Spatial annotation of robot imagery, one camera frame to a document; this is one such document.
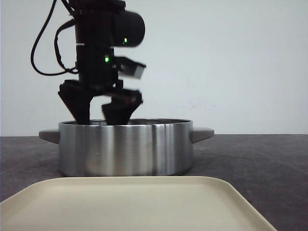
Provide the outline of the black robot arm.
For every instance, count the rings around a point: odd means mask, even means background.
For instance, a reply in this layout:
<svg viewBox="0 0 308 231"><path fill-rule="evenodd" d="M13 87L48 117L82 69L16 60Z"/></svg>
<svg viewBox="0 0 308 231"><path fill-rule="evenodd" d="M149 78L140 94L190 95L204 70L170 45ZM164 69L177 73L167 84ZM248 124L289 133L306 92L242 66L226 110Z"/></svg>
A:
<svg viewBox="0 0 308 231"><path fill-rule="evenodd" d="M59 27L74 27L77 60L71 73L78 80L66 80L59 96L79 125L90 123L90 102L96 96L109 96L102 105L108 125L126 125L142 104L138 90L125 89L120 75L140 78L145 65L127 57L115 56L115 47L136 47L145 35L143 18L125 9L122 0L71 0L73 19Z"/></svg>

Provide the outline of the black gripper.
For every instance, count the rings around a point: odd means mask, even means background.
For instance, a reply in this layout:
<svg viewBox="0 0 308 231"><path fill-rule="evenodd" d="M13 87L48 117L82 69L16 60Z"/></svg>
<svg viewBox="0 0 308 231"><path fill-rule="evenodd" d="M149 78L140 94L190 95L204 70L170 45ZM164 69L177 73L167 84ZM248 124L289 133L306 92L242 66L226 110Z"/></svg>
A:
<svg viewBox="0 0 308 231"><path fill-rule="evenodd" d="M90 102L93 96L111 96L102 105L107 125L127 125L133 112L143 103L138 90L123 89L118 79L114 49L101 46L77 45L75 69L78 80L65 80L58 95L77 124L90 123Z"/></svg>

